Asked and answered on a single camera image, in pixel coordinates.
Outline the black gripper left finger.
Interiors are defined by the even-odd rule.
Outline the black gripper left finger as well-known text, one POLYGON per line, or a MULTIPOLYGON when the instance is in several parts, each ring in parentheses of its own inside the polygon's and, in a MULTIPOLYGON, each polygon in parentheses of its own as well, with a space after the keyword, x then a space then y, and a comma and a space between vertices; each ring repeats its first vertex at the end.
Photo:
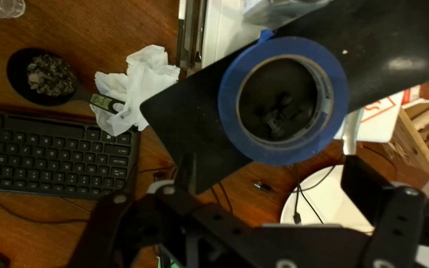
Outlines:
POLYGON ((141 249, 157 246, 181 268, 274 268, 274 245, 215 204, 193 197, 198 160, 181 158, 172 181, 150 185, 144 197, 101 199, 67 268, 129 268, 141 249))

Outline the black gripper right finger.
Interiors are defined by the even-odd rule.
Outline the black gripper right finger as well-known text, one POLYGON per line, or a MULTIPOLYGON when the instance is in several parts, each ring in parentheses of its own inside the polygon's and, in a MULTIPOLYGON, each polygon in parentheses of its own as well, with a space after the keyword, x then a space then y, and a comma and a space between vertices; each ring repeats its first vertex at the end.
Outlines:
POLYGON ((412 187, 394 187, 357 157, 347 157, 341 190, 373 227, 361 252, 363 268, 415 268, 429 248, 429 199, 412 187))

